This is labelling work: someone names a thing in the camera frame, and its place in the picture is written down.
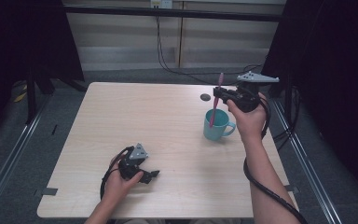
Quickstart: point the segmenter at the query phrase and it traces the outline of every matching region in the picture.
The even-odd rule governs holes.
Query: black cable
[[[269,121],[271,120],[271,113],[269,111],[269,102],[264,98],[261,98],[261,97],[259,97],[259,98],[260,98],[261,106],[263,106],[264,110],[266,111],[266,123],[264,124],[263,131],[261,131],[261,137],[264,137],[264,136],[266,136],[267,129],[269,128]]]
[[[259,96],[258,96],[258,98],[259,98],[259,103],[263,106],[263,108],[266,112],[266,123],[265,123],[263,131],[261,133],[261,136],[264,137],[266,135],[267,128],[269,127],[269,121],[270,121],[271,114],[269,112],[269,102],[266,99],[261,98]],[[281,198],[281,196],[279,196],[278,194],[276,194],[272,190],[266,188],[264,185],[260,184],[258,181],[255,180],[255,178],[249,172],[246,158],[243,162],[243,171],[250,182],[252,182],[258,189],[260,189],[261,191],[266,193],[270,198],[272,198],[277,203],[279,203],[284,208],[286,208],[291,214],[293,214],[293,216],[295,216],[298,219],[298,221],[300,221],[300,223],[302,223],[302,224],[308,223],[307,220],[305,218],[303,218],[302,215],[290,203],[288,203],[285,199]]]
[[[193,77],[193,76],[197,76],[197,75],[220,75],[220,72],[211,72],[211,73],[183,73],[183,72],[177,72],[177,71],[173,71],[165,62],[165,59],[164,59],[164,55],[162,53],[162,44],[161,44],[161,35],[160,35],[160,29],[159,29],[159,17],[156,16],[156,23],[157,23],[157,34],[158,34],[158,63],[159,65],[167,72],[170,72],[170,73],[173,73],[173,74],[176,74],[176,75],[179,75],[179,76],[187,76],[187,77],[191,77],[191,78],[194,78],[196,79],[197,81],[199,82],[202,82],[202,83],[205,83],[205,84],[208,84],[208,85],[216,85],[216,83],[211,83],[211,82],[208,82],[206,80],[202,80],[200,78],[197,78],[197,77]],[[249,64],[247,66],[245,66],[243,68],[243,71],[241,72],[232,72],[232,73],[225,73],[225,75],[242,75],[243,73],[246,73],[246,72],[249,72],[249,71],[252,71],[254,69],[256,69],[257,67],[260,67],[260,66],[263,66],[263,64]],[[237,84],[239,81],[235,81],[235,82],[232,82],[232,83],[223,83],[222,85],[223,86],[231,86],[231,85],[234,85],[234,84]]]
[[[120,157],[121,155],[123,155],[124,152],[130,150],[131,148],[130,147],[126,147],[124,148],[123,150],[120,151],[120,153],[118,153],[115,158],[113,159],[112,163],[110,163],[109,165],[109,168],[107,169],[105,175],[103,176],[103,182],[101,183],[101,188],[100,188],[100,196],[101,196],[101,199],[103,198],[103,195],[104,195],[104,187],[106,185],[106,181],[107,179],[109,178],[109,176],[116,170],[118,169],[114,169],[114,170],[111,170],[112,167],[116,164],[116,162],[118,162],[118,160],[120,160]]]
[[[292,134],[295,131],[296,123],[298,121],[300,103],[301,103],[301,98],[300,98],[300,96],[298,94],[298,90],[295,89],[295,97],[293,99],[293,104],[295,105],[296,113],[295,113],[295,118],[291,122],[292,125],[289,128],[285,129],[282,133],[279,133],[279,134],[277,134],[276,136],[273,137],[273,140],[275,142],[277,142],[277,141],[282,140],[286,136],[286,139],[284,140],[284,142],[281,144],[280,147],[278,147],[278,151],[280,151],[283,148],[283,146],[292,137]]]
[[[272,190],[266,188],[264,185],[260,184],[257,180],[255,180],[252,175],[249,172],[248,164],[245,161],[243,162],[243,172],[245,173],[246,177],[249,179],[250,182],[252,182],[258,189],[266,193],[270,198],[275,200],[277,203],[282,205],[284,208],[286,208],[293,216],[295,216],[298,221],[302,224],[308,223],[307,220],[285,199],[281,198],[278,194],[273,192]]]

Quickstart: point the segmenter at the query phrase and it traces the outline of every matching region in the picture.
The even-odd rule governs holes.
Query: gray carpet
[[[186,69],[186,71],[188,73],[217,72],[215,75],[194,75],[201,80],[215,83],[219,72],[238,72],[240,69],[218,71]],[[235,75],[226,75],[225,81],[233,83],[235,78]],[[192,77],[173,75],[162,69],[88,72],[85,74],[85,79],[86,82],[80,84],[88,86],[93,81],[203,84]],[[84,219],[43,219],[36,214],[40,197],[34,193],[47,185],[85,95],[84,92],[75,91],[59,80],[53,81],[56,91],[49,97],[41,120],[0,196],[0,223],[84,222]],[[43,101],[44,98],[45,96],[39,94],[38,102]],[[6,116],[0,126],[0,168],[22,132],[23,123],[26,121],[26,106],[26,101],[7,105]],[[272,135],[275,135],[283,131],[283,128],[277,113],[272,111],[269,127]],[[329,145],[323,141],[305,106],[301,106],[296,133],[336,206],[342,223],[358,223],[358,183],[336,159]],[[309,223],[328,223],[289,143],[281,149],[280,155],[291,185],[298,189],[295,196],[301,213]],[[244,223],[253,223],[253,221],[246,220]]]

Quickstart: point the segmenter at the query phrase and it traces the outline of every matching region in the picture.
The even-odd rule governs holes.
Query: black fabric
[[[84,80],[65,12],[30,7],[43,3],[62,5],[60,0],[0,1],[0,114],[13,83],[26,79],[31,67],[48,77]]]
[[[272,39],[268,56],[261,73],[269,77],[279,77],[269,94],[278,96],[291,84],[298,71],[300,61],[307,47],[314,23],[320,17],[320,8],[324,0],[287,0]]]
[[[286,7],[293,3],[288,1]],[[298,32],[297,27],[281,33],[278,27],[279,36],[274,37],[263,71],[290,68],[294,72],[291,74],[294,84],[324,139],[358,180],[358,1],[354,4],[325,0],[316,17],[306,41],[292,48],[287,45],[292,39],[284,37],[291,36],[295,43],[300,41],[293,35]],[[298,54],[300,49],[304,52],[302,56]],[[290,53],[301,57],[285,58]],[[281,60],[271,59],[280,54]],[[278,76],[284,83],[287,72]]]

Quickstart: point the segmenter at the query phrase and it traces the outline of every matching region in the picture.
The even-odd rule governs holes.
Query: light wood tabletop
[[[202,101],[203,93],[212,99]],[[204,116],[212,107],[213,86],[92,83],[48,182],[57,194],[44,195],[37,214],[88,217],[100,201],[111,159],[141,143],[149,158],[140,168],[160,173],[148,185],[132,188],[113,218],[252,217],[238,130],[217,142],[203,136]],[[221,100],[218,108],[227,111]],[[288,185],[269,132],[263,143]]]

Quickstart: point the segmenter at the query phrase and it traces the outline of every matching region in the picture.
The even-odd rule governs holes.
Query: hand
[[[102,202],[115,206],[120,203],[129,193],[130,189],[139,182],[144,172],[138,172],[132,179],[125,180],[118,170],[118,162],[112,167],[112,174],[106,181]]]
[[[262,93],[258,93],[262,99],[266,97]],[[259,105],[255,110],[243,113],[235,103],[231,100],[227,101],[228,110],[234,115],[237,121],[237,128],[240,132],[242,142],[249,140],[260,140],[261,131],[266,122],[266,111],[263,106]]]

